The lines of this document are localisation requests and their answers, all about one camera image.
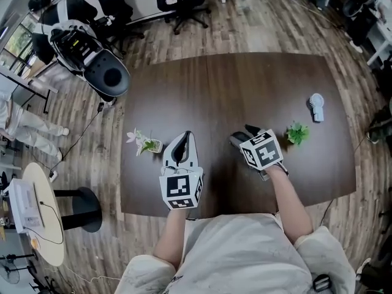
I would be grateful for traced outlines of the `green potted plant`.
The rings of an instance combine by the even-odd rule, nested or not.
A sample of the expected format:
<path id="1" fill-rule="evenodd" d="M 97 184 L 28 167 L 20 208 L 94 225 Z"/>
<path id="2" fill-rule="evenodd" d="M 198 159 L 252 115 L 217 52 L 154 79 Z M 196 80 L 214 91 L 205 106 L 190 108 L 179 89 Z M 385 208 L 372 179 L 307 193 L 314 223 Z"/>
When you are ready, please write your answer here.
<path id="1" fill-rule="evenodd" d="M 309 137 L 309 128 L 299 122 L 294 122 L 288 129 L 287 129 L 287 140 L 299 146 L 302 144 L 303 141 L 307 140 Z"/>

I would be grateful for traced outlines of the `person's left forearm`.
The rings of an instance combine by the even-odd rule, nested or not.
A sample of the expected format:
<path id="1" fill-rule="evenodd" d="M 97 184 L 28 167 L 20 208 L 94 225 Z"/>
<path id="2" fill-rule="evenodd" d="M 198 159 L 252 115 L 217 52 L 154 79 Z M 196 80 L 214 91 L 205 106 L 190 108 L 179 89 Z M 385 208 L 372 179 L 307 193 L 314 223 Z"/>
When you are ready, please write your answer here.
<path id="1" fill-rule="evenodd" d="M 186 217 L 186 209 L 171 210 L 153 250 L 154 257 L 170 263 L 175 270 L 179 268 L 183 255 Z"/>

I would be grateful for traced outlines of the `round beige pedestal table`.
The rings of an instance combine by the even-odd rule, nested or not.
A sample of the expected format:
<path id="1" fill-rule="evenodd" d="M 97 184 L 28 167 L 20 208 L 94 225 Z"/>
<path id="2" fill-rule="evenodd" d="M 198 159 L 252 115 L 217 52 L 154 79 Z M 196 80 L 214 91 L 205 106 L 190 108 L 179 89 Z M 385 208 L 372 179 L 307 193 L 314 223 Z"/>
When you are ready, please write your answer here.
<path id="1" fill-rule="evenodd" d="M 59 267 L 64 262 L 66 230 L 82 228 L 90 233 L 99 231 L 103 220 L 99 200 L 87 187 L 54 190 L 43 169 L 35 162 L 27 165 L 22 180 L 33 183 L 43 222 L 43 228 L 29 229 L 28 233 L 31 238 L 39 240 L 40 256 L 51 266 Z M 59 211 L 58 198 L 64 197 L 72 199 L 71 215 L 63 216 Z"/>

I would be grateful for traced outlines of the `person's right forearm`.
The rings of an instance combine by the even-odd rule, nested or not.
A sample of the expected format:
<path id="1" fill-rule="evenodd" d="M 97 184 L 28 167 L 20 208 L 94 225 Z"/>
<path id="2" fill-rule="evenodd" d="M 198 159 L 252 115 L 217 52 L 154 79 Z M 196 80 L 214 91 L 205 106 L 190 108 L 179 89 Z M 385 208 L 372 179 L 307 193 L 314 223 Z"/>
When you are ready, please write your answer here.
<path id="1" fill-rule="evenodd" d="M 300 237 L 313 232 L 311 218 L 283 169 L 273 165 L 266 173 L 273 184 L 284 232 L 294 244 Z"/>

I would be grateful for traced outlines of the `small white handheld fan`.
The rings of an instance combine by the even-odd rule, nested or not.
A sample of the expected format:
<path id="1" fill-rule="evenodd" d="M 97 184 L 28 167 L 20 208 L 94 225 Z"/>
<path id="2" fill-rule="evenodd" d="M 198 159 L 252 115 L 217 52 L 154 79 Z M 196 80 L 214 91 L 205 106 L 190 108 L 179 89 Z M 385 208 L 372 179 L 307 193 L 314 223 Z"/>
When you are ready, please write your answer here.
<path id="1" fill-rule="evenodd" d="M 324 114 L 323 114 L 324 98 L 323 98 L 323 96 L 319 93 L 314 93 L 308 99 L 307 104 L 312 112 L 313 121 L 315 123 L 324 122 Z"/>

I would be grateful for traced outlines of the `person's beige shirt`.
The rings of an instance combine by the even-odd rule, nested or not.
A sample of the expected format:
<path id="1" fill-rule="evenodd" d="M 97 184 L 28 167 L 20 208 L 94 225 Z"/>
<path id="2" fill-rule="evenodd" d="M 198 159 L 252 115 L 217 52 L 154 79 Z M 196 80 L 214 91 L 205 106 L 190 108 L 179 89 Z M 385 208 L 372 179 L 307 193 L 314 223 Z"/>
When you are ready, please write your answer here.
<path id="1" fill-rule="evenodd" d="M 326 227 L 291 243 L 267 214 L 190 221 L 181 266 L 152 255 L 128 264 L 115 294 L 308 294 L 320 275 L 326 294 L 354 294 L 355 272 Z"/>

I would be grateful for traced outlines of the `black standing fan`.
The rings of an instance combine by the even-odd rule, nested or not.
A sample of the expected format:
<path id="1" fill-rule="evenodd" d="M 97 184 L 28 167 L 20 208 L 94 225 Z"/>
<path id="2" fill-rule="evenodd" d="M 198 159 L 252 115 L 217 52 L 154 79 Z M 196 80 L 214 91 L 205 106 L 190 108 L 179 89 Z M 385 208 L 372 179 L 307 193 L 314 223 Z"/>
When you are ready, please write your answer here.
<path id="1" fill-rule="evenodd" d="M 20 281 L 20 271 L 27 270 L 32 276 L 35 276 L 37 270 L 31 260 L 28 260 L 28 264 L 25 267 L 17 268 L 15 261 L 18 259 L 33 258 L 38 259 L 37 254 L 33 251 L 27 255 L 15 255 L 9 254 L 0 257 L 0 276 L 10 284 L 17 284 Z"/>

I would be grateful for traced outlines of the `white box device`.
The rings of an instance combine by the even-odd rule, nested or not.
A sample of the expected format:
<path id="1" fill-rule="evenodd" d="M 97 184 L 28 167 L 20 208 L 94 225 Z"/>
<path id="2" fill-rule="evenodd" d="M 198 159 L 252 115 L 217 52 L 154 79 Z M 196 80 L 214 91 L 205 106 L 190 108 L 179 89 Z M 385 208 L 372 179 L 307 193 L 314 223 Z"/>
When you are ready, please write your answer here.
<path id="1" fill-rule="evenodd" d="M 14 178 L 7 187 L 12 216 L 18 233 L 43 228 L 33 183 Z"/>

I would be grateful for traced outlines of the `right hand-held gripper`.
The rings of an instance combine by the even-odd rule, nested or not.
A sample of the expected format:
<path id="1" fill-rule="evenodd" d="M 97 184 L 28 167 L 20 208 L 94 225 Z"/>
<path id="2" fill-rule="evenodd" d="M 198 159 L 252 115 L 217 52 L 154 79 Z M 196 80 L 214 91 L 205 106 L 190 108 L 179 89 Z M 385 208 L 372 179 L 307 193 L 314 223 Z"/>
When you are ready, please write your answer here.
<path id="1" fill-rule="evenodd" d="M 282 151 L 273 130 L 262 132 L 261 128 L 250 124 L 245 124 L 244 128 L 252 138 L 240 143 L 239 148 L 248 166 L 256 169 L 263 181 L 269 179 L 265 170 L 273 165 L 278 166 L 288 176 L 288 170 L 283 165 Z"/>

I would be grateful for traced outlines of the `white desk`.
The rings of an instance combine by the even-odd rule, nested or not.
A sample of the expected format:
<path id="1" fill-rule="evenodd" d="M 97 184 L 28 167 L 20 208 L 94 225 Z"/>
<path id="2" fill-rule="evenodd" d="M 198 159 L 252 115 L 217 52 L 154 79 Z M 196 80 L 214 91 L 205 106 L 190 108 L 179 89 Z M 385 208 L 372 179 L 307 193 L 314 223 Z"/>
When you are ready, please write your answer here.
<path id="1" fill-rule="evenodd" d="M 368 34 L 375 52 L 367 61 L 371 66 L 377 59 L 385 60 L 389 57 L 389 51 L 392 51 L 392 22 L 383 24 L 377 22 Z"/>

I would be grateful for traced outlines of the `white flower potted plant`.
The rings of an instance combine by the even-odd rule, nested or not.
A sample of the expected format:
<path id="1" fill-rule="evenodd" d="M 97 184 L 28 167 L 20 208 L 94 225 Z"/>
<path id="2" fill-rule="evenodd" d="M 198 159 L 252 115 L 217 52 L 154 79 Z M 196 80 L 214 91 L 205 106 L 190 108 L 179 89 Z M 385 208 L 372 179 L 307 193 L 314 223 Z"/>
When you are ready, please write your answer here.
<path id="1" fill-rule="evenodd" d="M 155 154 L 159 154 L 162 151 L 163 143 L 161 141 L 148 138 L 140 130 L 134 129 L 133 132 L 128 132 L 126 135 L 128 137 L 126 143 L 135 142 L 137 145 L 136 156 L 141 155 L 145 151 Z"/>

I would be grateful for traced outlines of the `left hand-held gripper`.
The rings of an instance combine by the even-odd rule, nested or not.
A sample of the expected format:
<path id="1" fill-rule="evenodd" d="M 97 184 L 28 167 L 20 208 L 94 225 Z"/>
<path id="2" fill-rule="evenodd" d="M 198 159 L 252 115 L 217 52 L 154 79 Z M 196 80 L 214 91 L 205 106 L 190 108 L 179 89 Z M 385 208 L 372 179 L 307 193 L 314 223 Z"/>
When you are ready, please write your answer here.
<path id="1" fill-rule="evenodd" d="M 183 132 L 166 146 L 163 164 L 159 182 L 162 199 L 169 210 L 196 208 L 203 189 L 203 169 L 198 167 L 197 147 L 191 131 Z"/>

